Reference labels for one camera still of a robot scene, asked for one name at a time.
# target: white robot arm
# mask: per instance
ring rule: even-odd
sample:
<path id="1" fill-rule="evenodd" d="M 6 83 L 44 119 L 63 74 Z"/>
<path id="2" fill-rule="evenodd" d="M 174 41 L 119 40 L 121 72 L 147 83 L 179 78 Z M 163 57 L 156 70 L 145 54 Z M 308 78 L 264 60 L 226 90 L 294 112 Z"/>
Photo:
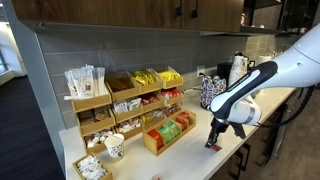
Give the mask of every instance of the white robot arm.
<path id="1" fill-rule="evenodd" d="M 249 96 L 253 92 L 270 87 L 308 87 L 319 83 L 319 42 L 320 24 L 282 55 L 258 65 L 216 96 L 209 107 L 215 117 L 211 123 L 215 129 L 206 146 L 216 143 L 219 133 L 224 132 L 228 124 L 235 125 L 235 130 L 239 128 L 238 124 L 257 124 L 261 110 Z"/>

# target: white countertop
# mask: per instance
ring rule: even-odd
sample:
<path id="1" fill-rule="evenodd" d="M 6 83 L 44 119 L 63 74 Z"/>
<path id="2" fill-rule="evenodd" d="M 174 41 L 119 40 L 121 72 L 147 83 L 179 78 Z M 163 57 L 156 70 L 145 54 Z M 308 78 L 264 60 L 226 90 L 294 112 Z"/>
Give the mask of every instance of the white countertop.
<path id="1" fill-rule="evenodd" d="M 262 110 L 262 121 L 293 92 L 292 88 L 272 88 L 261 90 L 255 101 Z M 190 96 L 183 102 L 183 108 L 197 115 L 194 129 L 178 140 L 159 156 L 153 155 L 144 147 L 142 134 L 125 141 L 124 159 L 112 162 L 108 152 L 98 154 L 98 157 L 110 167 L 116 180 L 150 180 L 159 174 L 161 179 L 208 179 L 231 155 L 246 141 L 234 135 L 233 128 L 228 128 L 219 135 L 218 143 L 222 149 L 218 152 L 205 148 L 213 115 L 200 107 L 200 95 Z M 256 130 L 254 126 L 244 125 L 247 138 Z M 83 142 L 78 127 L 60 132 L 65 152 L 66 179 L 80 179 L 72 163 L 85 155 Z"/>

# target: floor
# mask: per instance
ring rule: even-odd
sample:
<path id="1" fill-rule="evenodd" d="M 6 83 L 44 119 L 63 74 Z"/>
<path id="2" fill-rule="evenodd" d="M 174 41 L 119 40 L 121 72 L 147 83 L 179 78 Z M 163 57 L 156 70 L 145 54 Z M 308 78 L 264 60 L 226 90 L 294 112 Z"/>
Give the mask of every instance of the floor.
<path id="1" fill-rule="evenodd" d="M 290 124 L 278 160 L 269 163 L 255 180 L 320 179 L 320 91 L 316 90 L 305 110 Z"/>
<path id="2" fill-rule="evenodd" d="M 0 86 L 0 114 L 0 177 L 65 179 L 27 77 Z"/>

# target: window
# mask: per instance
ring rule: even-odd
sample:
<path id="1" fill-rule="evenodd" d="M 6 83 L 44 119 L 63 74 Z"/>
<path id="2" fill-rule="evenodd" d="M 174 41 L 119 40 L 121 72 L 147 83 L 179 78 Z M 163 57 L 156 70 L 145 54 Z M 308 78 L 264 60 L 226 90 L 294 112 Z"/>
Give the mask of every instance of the window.
<path id="1" fill-rule="evenodd" d="M 4 73 L 5 71 L 7 71 L 7 66 L 6 66 L 6 63 L 4 61 L 4 58 L 2 56 L 2 53 L 0 51 L 0 74 L 1 73 Z"/>

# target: kitchen counter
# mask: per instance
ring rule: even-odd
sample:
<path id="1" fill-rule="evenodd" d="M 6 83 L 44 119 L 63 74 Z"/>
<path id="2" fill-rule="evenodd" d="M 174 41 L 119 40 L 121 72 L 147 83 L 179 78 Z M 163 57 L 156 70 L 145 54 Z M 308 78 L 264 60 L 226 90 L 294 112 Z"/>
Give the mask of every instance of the kitchen counter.
<path id="1" fill-rule="evenodd" d="M 255 98 L 262 110 L 261 121 L 265 121 L 293 90 L 261 90 Z M 116 180 L 149 180 L 156 174 L 166 180 L 210 178 L 257 128 L 244 125 L 247 138 L 240 139 L 230 127 L 218 138 L 217 145 L 222 147 L 220 151 L 205 148 L 213 115 L 199 106 L 199 99 L 199 92 L 190 91 L 185 94 L 183 108 L 196 113 L 196 127 L 159 156 L 153 155 L 144 147 L 142 134 L 125 141 L 124 159 L 119 162 L 112 162 L 107 151 L 97 156 L 110 167 Z M 85 155 L 78 127 L 61 131 L 60 137 L 64 145 L 66 179 L 80 179 L 72 166 L 73 162 Z"/>

